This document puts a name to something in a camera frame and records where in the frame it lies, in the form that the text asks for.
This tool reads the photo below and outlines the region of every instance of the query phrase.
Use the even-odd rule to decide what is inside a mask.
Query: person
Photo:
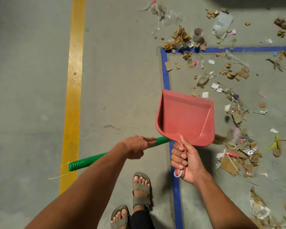
[[[183,170],[181,178],[198,190],[212,227],[258,229],[215,183],[202,164],[197,150],[183,136],[180,136],[180,141],[183,146],[174,144],[171,165]],[[140,159],[144,155],[143,151],[155,143],[155,138],[142,136],[126,138],[117,143],[109,153],[90,165],[63,194],[44,208],[26,229],[96,229],[126,159]],[[127,207],[115,209],[110,222],[112,229],[126,229],[129,224],[131,229],[154,229],[148,213],[150,187],[147,175],[134,175],[134,213],[128,222]]]

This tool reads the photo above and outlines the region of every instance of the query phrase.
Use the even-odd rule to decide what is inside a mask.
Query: hand
[[[175,169],[182,169],[183,174],[181,178],[191,184],[195,184],[197,179],[207,171],[200,159],[198,151],[186,140],[183,136],[180,136],[180,141],[187,149],[187,154],[183,153],[184,148],[178,143],[174,144],[171,156],[171,165]]]
[[[153,147],[157,142],[154,137],[133,136],[121,141],[125,146],[128,159],[140,159],[143,150]]]

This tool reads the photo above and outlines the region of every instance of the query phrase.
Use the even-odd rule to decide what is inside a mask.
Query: blue line
[[[184,50],[176,50],[176,53],[181,53],[190,51],[193,53],[221,53],[226,50],[230,50],[230,47],[225,47],[224,49],[219,49],[218,47],[207,47],[206,51],[200,50],[200,48],[191,48]],[[232,53],[243,53],[243,52],[276,52],[276,51],[286,51],[286,46],[269,46],[269,47],[234,47]]]
[[[166,70],[165,62],[167,62],[167,53],[161,48],[161,63],[162,63],[162,75],[163,75],[163,87],[164,89],[170,90],[170,76]],[[172,149],[174,142],[170,142],[170,157],[172,156]],[[173,197],[174,197],[174,212],[175,212],[175,223],[176,229],[183,229],[183,217],[182,217],[182,205],[181,205],[181,192],[179,178],[174,176],[175,169],[170,167],[173,185]]]

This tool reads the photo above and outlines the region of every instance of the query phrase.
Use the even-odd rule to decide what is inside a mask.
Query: pants
[[[139,210],[130,217],[131,229],[155,229],[147,210]]]

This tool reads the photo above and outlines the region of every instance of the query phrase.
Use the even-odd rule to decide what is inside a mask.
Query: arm
[[[59,197],[44,208],[26,229],[97,228],[126,159],[140,159],[155,138],[134,136],[119,142]]]
[[[202,197],[210,222],[214,229],[258,229],[258,227],[224,194],[206,171],[198,151],[180,136],[181,142],[172,150],[172,166],[183,169],[182,179],[193,184]]]

